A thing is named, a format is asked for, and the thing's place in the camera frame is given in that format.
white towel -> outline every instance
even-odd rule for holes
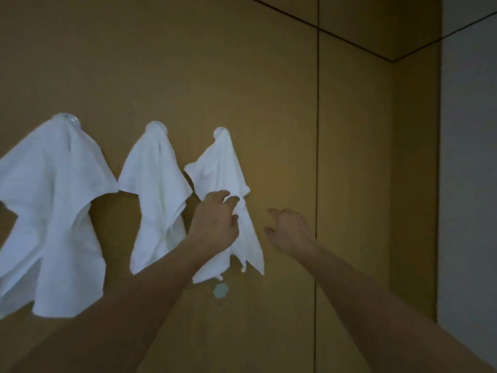
[[[142,221],[130,263],[136,274],[186,237],[181,213],[193,191],[178,167],[162,123],[147,125],[124,163],[119,189],[140,198]]]
[[[0,317],[30,301],[43,317],[73,317],[103,294],[105,262],[91,200],[117,192],[96,142],[58,114],[0,160],[0,201],[17,221],[0,250]]]
[[[214,131],[215,142],[200,156],[197,162],[185,167],[195,187],[195,193],[203,200],[212,191],[228,190],[230,196],[239,196],[240,201],[233,214],[239,216],[239,237],[223,252],[210,259],[193,277],[193,282],[203,282],[221,274],[230,266],[230,256],[235,255],[245,272],[246,262],[264,275],[264,256],[253,228],[244,197],[250,192],[240,168],[230,133],[219,127]]]

forearm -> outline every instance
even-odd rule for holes
[[[134,372],[195,272],[210,258],[184,240],[37,346],[13,372]]]
[[[295,258],[319,283],[374,372],[494,372],[432,320],[316,243]]]

left hand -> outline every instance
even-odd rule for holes
[[[239,202],[238,196],[231,196],[226,190],[210,192],[197,205],[191,221],[188,238],[205,246],[214,256],[226,250],[238,238],[238,215],[233,209]]]

hand towel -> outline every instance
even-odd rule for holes
[[[162,123],[146,126],[118,182],[119,189],[137,194],[140,199],[142,220],[130,262],[130,270],[136,274],[186,237],[181,213],[193,191],[178,167]]]
[[[0,201],[17,214],[0,250],[0,317],[73,317],[103,295],[105,261],[91,200],[117,181],[79,120],[60,113],[0,160]]]
[[[230,266],[230,256],[235,255],[245,272],[246,262],[254,266],[264,275],[264,256],[259,240],[253,228],[244,197],[250,192],[245,183],[242,169],[238,162],[231,136],[224,127],[214,131],[215,142],[207,148],[197,162],[185,167],[200,200],[212,191],[228,190],[230,196],[238,196],[240,201],[233,214],[239,216],[239,237],[223,252],[210,259],[193,277],[193,282],[203,282],[213,277],[221,278],[221,274]]]

human arm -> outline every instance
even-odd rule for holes
[[[13,367],[12,373],[134,372],[193,275],[238,237],[239,198],[208,194],[175,249],[126,285],[62,326]]]
[[[270,244],[314,277],[373,372],[495,372],[432,320],[320,246],[300,214],[269,212],[276,219],[275,230],[264,230]]]

